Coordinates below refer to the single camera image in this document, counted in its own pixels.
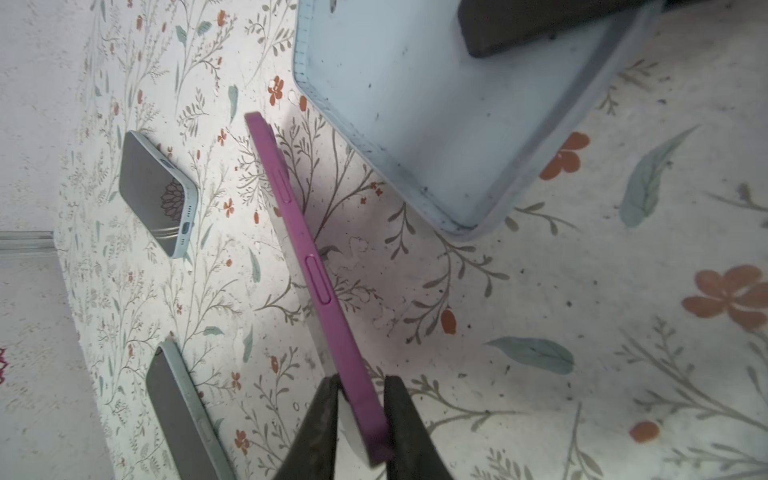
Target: phone screen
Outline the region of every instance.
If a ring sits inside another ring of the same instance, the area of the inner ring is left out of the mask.
[[[159,348],[147,371],[147,393],[181,479],[219,478],[167,358]]]
[[[125,135],[120,195],[170,256],[176,248],[181,227],[184,189],[136,135],[134,132]],[[154,153],[161,162],[172,167],[160,152],[155,150]]]

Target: pink smartphone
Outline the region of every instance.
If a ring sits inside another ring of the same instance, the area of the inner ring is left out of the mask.
[[[349,430],[357,430],[371,466],[387,462],[394,456],[394,450],[384,409],[366,371],[355,337],[346,322],[310,229],[293,195],[283,152],[277,147],[271,126],[260,113],[245,114],[245,122],[272,186],[276,204],[282,213],[296,260],[306,281],[306,288],[312,297],[315,313],[313,316],[319,320],[319,328],[311,324],[314,320],[309,318],[310,315],[307,316],[307,322],[318,347],[320,361],[327,374],[339,373],[344,396],[352,410],[355,425],[345,425],[348,430],[346,437],[350,440],[349,433],[356,436],[356,432]],[[323,358],[325,351],[332,362]],[[339,417],[344,423],[341,404],[342,402],[339,402]]]

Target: tablecloth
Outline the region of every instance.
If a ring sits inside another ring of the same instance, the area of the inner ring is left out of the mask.
[[[116,478],[177,477],[144,385],[165,336],[238,478],[274,474],[323,376],[248,111],[276,129],[376,385],[406,381],[456,478],[768,478],[768,4],[663,15],[471,243],[430,229],[298,92],[296,0],[91,10],[72,26],[91,37],[56,242]],[[118,193],[130,130],[199,186],[183,259]],[[382,469],[342,440],[337,477]]]

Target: flower petal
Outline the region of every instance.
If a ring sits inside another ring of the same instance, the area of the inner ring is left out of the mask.
[[[557,154],[549,162],[549,165],[547,165],[544,170],[541,171],[538,177],[542,180],[552,180],[553,178],[557,177],[558,174],[560,174],[560,170],[562,169],[563,167],[560,165],[560,154]]]
[[[589,137],[585,134],[575,131],[574,133],[571,134],[570,137],[568,137],[568,139],[565,141],[561,149],[562,150],[581,150],[587,145],[589,145]]]
[[[730,319],[738,323],[747,332],[753,332],[768,322],[768,317],[763,312],[745,312],[732,306],[728,306]]]
[[[757,283],[763,276],[759,268],[752,265],[739,265],[728,270],[723,275],[723,289],[726,293],[734,293],[745,286]]]
[[[723,292],[723,277],[714,270],[701,270],[694,277],[696,286],[699,287],[701,293],[705,293],[715,298],[724,298]]]
[[[683,308],[699,318],[712,318],[723,312],[725,302],[705,296],[689,296],[683,300]]]
[[[575,152],[560,150],[558,156],[561,158],[560,165],[562,165],[563,170],[567,171],[569,174],[574,173],[581,167],[581,160],[579,160],[579,157]]]
[[[768,283],[758,283],[733,302],[749,308],[768,308]]]

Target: light blue plastic tray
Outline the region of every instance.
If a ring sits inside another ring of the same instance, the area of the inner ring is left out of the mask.
[[[301,0],[293,75],[425,220],[470,240],[504,219],[647,37],[663,2],[486,59],[467,53],[458,4]]]

